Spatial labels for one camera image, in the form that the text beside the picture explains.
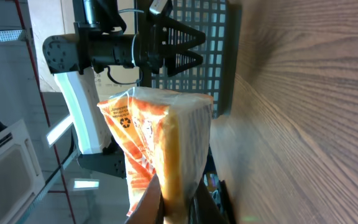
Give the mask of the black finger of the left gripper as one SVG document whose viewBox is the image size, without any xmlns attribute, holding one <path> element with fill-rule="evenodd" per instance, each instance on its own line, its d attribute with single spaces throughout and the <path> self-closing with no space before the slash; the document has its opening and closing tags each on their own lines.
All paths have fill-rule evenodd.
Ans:
<svg viewBox="0 0 358 224">
<path fill-rule="evenodd" d="M 183 52 L 205 43 L 204 32 L 184 25 L 170 17 L 163 19 L 163 47 L 168 52 Z"/>
<path fill-rule="evenodd" d="M 186 50 L 182 53 L 165 59 L 165 67 L 169 77 L 175 76 L 185 70 L 203 63 L 203 57 L 195 52 Z"/>
</svg>

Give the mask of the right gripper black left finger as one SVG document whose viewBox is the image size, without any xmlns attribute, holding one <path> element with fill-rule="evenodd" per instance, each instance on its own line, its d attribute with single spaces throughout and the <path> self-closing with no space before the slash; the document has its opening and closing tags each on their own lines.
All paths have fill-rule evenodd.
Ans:
<svg viewBox="0 0 358 224">
<path fill-rule="evenodd" d="M 157 174 L 146 188 L 135 211 L 125 224 L 162 224 L 164 220 L 164 202 Z"/>
</svg>

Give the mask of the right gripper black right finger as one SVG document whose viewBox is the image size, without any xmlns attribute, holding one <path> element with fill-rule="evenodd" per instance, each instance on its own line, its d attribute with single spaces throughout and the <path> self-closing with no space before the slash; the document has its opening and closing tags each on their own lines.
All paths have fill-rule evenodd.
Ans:
<svg viewBox="0 0 358 224">
<path fill-rule="evenodd" d="M 200 181 L 190 202 L 188 223 L 237 223 L 225 181 L 218 182 L 218 188 L 213 194 L 210 194 L 204 182 Z"/>
</svg>

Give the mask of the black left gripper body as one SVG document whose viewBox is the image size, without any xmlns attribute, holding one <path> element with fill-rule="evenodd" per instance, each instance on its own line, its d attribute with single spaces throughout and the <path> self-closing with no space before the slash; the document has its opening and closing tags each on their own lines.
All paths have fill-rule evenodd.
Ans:
<svg viewBox="0 0 358 224">
<path fill-rule="evenodd" d="M 139 30 L 135 37 L 135 65 L 142 71 L 159 73 L 163 67 L 163 56 L 158 52 L 167 33 L 163 31 L 162 22 L 170 16 L 166 13 L 152 14 L 146 12 L 140 19 Z"/>
</svg>

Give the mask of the small orange snack packet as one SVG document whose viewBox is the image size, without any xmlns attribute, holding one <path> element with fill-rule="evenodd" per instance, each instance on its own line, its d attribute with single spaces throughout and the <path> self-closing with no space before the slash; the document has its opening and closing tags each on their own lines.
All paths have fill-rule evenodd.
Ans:
<svg viewBox="0 0 358 224">
<path fill-rule="evenodd" d="M 165 223 L 185 223 L 190 198 L 206 166 L 213 97 L 132 87 L 98 103 L 124 152 L 131 216 L 154 175 Z"/>
</svg>

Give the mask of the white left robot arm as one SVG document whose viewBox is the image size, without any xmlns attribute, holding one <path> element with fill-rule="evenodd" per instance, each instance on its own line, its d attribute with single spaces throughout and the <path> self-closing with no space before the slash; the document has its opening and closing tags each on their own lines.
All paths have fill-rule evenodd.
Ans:
<svg viewBox="0 0 358 224">
<path fill-rule="evenodd" d="M 69 114 L 46 135 L 49 145 L 70 127 L 76 129 L 71 148 L 80 152 L 85 169 L 123 178 L 124 153 L 109 132 L 98 109 L 94 76 L 113 65 L 139 68 L 141 77 L 166 68 L 174 76 L 198 66 L 203 59 L 193 51 L 203 44 L 203 32 L 170 17 L 171 1 L 149 1 L 134 8 L 138 30 L 126 33 L 116 1 L 74 2 L 75 31 L 44 40 L 42 50 L 67 104 Z"/>
</svg>

